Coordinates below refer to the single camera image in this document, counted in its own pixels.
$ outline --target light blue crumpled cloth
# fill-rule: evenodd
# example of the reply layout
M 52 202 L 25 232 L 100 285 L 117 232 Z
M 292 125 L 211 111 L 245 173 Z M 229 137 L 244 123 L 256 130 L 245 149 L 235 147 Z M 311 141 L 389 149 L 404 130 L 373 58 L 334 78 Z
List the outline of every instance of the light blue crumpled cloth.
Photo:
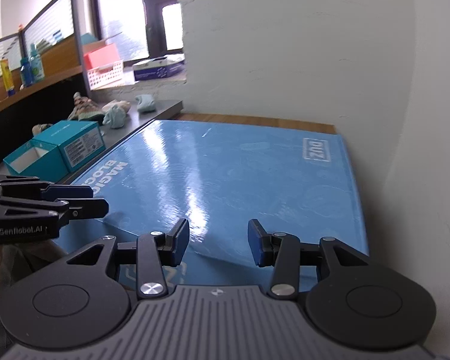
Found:
M 154 96 L 151 94 L 140 94 L 138 96 L 135 96 L 135 100 L 138 101 L 138 112 L 152 112 L 157 109 L 157 107 L 155 106 Z
M 125 125 L 127 113 L 118 105 L 111 107 L 103 118 L 103 124 L 110 125 L 110 128 L 121 128 Z

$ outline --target pink basket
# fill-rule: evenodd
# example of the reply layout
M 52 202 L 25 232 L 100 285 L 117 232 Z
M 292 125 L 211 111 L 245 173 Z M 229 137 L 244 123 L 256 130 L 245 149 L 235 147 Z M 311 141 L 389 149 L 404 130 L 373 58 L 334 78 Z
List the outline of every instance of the pink basket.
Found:
M 87 71 L 87 75 L 91 90 L 121 80 L 123 79 L 123 61 L 91 69 Z

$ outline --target window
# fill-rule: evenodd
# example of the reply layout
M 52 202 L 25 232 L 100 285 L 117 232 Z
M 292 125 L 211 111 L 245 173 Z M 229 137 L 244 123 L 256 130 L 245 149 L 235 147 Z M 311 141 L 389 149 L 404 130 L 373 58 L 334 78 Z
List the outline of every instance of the window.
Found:
M 116 44 L 124 61 L 183 51 L 177 0 L 92 0 L 97 37 Z

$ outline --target teal box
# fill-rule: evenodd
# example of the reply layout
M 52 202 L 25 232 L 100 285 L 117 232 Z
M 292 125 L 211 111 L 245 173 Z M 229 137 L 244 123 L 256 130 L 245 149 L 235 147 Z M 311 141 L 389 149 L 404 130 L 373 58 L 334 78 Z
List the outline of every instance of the teal box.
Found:
M 37 176 L 41 180 L 56 182 L 68 174 L 59 148 L 34 139 L 9 154 L 3 162 L 16 176 Z
M 70 172 L 105 150 L 97 122 L 61 120 L 38 134 L 34 140 L 58 146 Z

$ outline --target window frame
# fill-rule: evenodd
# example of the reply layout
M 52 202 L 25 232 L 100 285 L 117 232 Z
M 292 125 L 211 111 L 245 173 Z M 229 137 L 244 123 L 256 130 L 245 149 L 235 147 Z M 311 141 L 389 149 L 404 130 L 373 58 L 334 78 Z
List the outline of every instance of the window frame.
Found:
M 183 48 L 167 50 L 165 26 L 162 16 L 162 9 L 167 5 L 178 3 L 178 0 L 142 0 L 142 2 L 144 3 L 149 58 L 152 59 L 166 54 L 182 53 Z M 98 39 L 103 39 L 99 0 L 90 0 L 90 5 L 95 35 Z M 124 61 L 124 65 L 129 66 L 137 61 L 139 60 Z

